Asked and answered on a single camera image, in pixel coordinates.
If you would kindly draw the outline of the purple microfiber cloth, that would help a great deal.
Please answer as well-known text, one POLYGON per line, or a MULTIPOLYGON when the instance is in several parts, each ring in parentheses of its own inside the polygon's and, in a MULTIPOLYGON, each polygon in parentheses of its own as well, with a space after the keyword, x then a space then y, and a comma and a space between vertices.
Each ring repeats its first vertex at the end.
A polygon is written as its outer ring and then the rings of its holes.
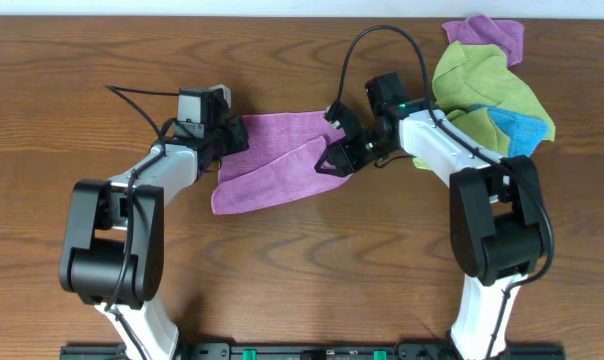
POLYGON ((344 136, 321 111, 245 115, 249 149, 226 156, 211 196, 216 215, 247 213, 333 190, 347 179, 319 174, 326 147, 344 136))

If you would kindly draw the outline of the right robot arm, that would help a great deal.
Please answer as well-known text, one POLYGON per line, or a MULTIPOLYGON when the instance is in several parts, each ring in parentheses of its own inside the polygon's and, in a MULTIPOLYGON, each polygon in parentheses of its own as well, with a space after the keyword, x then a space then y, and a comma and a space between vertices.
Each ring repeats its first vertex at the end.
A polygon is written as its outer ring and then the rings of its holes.
POLYGON ((519 288, 549 253, 550 225, 538 174, 527 156, 505 158, 456 128, 427 98, 409 97, 397 74, 365 86, 375 123, 334 100, 324 118, 343 138, 315 165, 347 177, 402 150, 426 163, 449 189, 450 243, 465 274, 449 337, 459 359, 508 356, 505 329, 519 288))

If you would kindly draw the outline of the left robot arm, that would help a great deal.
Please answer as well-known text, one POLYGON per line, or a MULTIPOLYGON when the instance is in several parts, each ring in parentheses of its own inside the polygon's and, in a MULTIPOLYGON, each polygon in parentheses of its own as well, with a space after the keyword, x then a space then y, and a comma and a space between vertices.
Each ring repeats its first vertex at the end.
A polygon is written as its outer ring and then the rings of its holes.
POLYGON ((61 287, 115 328, 116 345, 67 345, 63 359, 203 359, 158 295, 164 265, 164 209, 212 164, 248 149, 231 91, 219 84, 174 92, 177 114, 153 127, 148 155, 107 180, 78 181, 71 194, 59 267, 61 287))

